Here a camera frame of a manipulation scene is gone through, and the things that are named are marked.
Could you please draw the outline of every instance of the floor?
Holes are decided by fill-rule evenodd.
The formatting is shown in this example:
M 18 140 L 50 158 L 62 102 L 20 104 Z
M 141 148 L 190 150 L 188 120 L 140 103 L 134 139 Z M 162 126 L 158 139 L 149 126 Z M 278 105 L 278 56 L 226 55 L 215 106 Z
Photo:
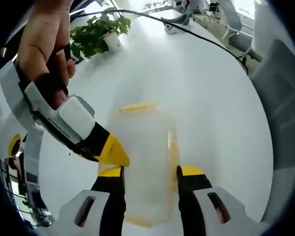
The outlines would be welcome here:
M 227 40 L 223 40 L 223 36 L 227 31 L 227 27 L 220 22 L 220 19 L 203 14 L 196 15 L 195 20 L 201 26 L 205 27 L 210 33 L 212 33 L 219 41 L 221 41 L 235 56 L 239 57 L 244 53 L 243 51 L 228 45 Z M 259 64 L 259 61 L 251 59 L 250 56 L 247 56 L 246 66 L 249 74 L 252 74 Z

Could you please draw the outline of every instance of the translucent container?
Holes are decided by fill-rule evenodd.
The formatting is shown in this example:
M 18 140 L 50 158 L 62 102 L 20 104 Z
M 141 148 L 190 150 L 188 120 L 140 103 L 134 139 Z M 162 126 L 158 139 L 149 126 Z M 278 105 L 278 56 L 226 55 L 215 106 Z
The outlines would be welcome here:
M 173 118 L 155 103 L 122 107 L 107 130 L 116 136 L 130 159 L 124 169 L 125 220 L 143 227 L 171 217 L 177 192 L 179 154 Z M 99 165 L 99 173 L 111 166 Z

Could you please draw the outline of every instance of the white flower pot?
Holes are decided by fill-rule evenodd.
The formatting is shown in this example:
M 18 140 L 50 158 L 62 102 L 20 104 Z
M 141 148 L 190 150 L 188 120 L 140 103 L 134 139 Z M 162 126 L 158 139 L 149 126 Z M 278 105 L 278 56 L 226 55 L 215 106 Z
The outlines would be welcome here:
M 109 51 L 118 52 L 120 50 L 120 41 L 116 32 L 109 32 L 105 34 L 104 41 L 106 42 Z

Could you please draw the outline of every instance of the wire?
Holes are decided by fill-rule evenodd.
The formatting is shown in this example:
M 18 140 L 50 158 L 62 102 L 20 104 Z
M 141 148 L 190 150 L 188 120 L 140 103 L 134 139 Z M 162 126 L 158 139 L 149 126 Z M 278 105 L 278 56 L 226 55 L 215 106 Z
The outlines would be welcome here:
M 168 24 L 168 25 L 170 25 L 172 27 L 175 27 L 175 28 L 177 28 L 177 29 L 179 29 L 181 31 L 184 31 L 186 33 L 189 33 L 189 34 L 191 34 L 191 35 L 193 35 L 193 36 L 195 36 L 197 38 L 200 38 L 200 39 L 202 39 L 202 40 L 204 40 L 206 42 L 212 43 L 212 44 L 216 45 L 217 47 L 223 49 L 224 51 L 228 52 L 229 54 L 231 54 L 241 64 L 241 66 L 245 69 L 246 73 L 248 74 L 248 68 L 247 68 L 247 66 L 244 63 L 242 63 L 242 61 L 239 60 L 239 58 L 236 57 L 232 52 L 230 52 L 229 50 L 227 50 L 223 46 L 219 45 L 218 43 L 216 43 L 216 42 L 214 42 L 214 41 L 212 41 L 210 39 L 204 38 L 204 37 L 202 37 L 202 36 L 200 36 L 200 35 L 198 35 L 198 34 L 196 34 L 194 32 L 191 32 L 191 31 L 189 31 L 187 29 L 184 29 L 184 28 L 182 28 L 182 27 L 180 27 L 178 25 L 175 25 L 174 23 L 171 23 L 171 22 L 168 22 L 168 21 L 165 21 L 165 20 L 162 20 L 162 19 L 159 19 L 159 18 L 150 16 L 150 15 L 147 15 L 147 14 L 144 14 L 144 13 L 140 13 L 140 12 L 136 12 L 136 11 L 131 11 L 131 10 L 124 10 L 124 9 L 117 10 L 116 9 L 116 10 L 107 10 L 107 11 L 98 11 L 98 12 L 91 12 L 91 13 L 86 13 L 86 14 L 80 14 L 80 15 L 74 16 L 74 19 L 80 18 L 80 17 L 85 17 L 85 16 L 96 15 L 96 14 L 109 14 L 109 13 L 115 13 L 115 12 L 119 12 L 119 13 L 130 13 L 130 14 L 135 14 L 135 15 L 138 15 L 138 16 L 144 16 L 144 17 L 147 17 L 147 18 L 150 18 L 150 19 L 153 19 L 153 20 L 162 22 L 164 24 Z

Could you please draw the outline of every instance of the round table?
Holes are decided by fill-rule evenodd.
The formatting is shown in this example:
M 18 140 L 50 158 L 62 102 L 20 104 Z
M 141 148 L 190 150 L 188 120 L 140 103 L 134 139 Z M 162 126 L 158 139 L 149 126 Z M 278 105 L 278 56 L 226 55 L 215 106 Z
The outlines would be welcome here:
M 178 15 L 173 10 L 154 14 Z M 218 42 L 193 21 L 190 30 Z M 168 35 L 162 23 L 144 17 L 134 20 L 120 40 L 120 52 L 96 55 L 77 66 L 70 93 L 82 96 L 103 126 L 123 105 L 159 104 L 175 118 L 180 163 L 201 168 L 214 186 L 222 186 L 260 221 L 272 183 L 272 143 L 258 94 L 240 64 L 216 45 L 187 33 Z M 79 158 L 46 132 L 39 173 L 42 198 L 57 219 L 63 204 L 92 187 L 97 163 Z M 177 214 L 176 223 L 153 230 L 162 235 L 166 225 L 181 229 Z M 150 234 L 127 223 L 123 232 L 134 228 Z

